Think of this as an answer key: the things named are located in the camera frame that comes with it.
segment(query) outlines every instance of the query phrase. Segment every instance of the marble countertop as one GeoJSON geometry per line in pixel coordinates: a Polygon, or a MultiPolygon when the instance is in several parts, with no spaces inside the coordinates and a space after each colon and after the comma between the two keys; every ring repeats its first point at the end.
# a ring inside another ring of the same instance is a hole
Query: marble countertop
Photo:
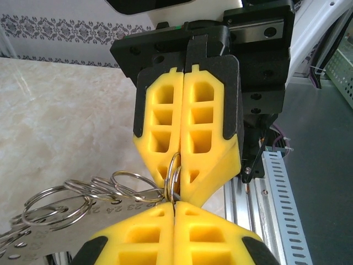
{"type": "MultiPolygon", "coordinates": [[[[4,58],[0,69],[0,233],[27,199],[65,179],[151,178],[132,142],[136,89],[120,69],[4,58]]],[[[224,217],[223,188],[204,209],[224,217]]]]}

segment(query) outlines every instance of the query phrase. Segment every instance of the purple wire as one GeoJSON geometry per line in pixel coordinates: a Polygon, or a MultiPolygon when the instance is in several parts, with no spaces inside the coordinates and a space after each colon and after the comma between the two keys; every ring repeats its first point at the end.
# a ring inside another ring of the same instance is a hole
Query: purple wire
{"type": "MultiPolygon", "coordinates": [[[[281,138],[286,137],[286,135],[285,135],[285,133],[283,132],[283,130],[282,130],[277,124],[273,123],[273,124],[272,124],[272,127],[275,128],[275,129],[280,133],[280,136],[278,136],[278,137],[275,139],[275,141],[274,141],[274,143],[273,143],[273,145],[272,145],[272,149],[273,149],[273,151],[274,151],[275,148],[276,148],[276,143],[277,143],[281,138]]],[[[291,145],[290,145],[290,143],[289,143],[289,141],[288,141],[287,139],[285,139],[285,145],[288,147],[288,149],[286,149],[286,152],[285,152],[285,156],[286,156],[286,155],[288,155],[289,149],[291,148],[291,145]]]]}

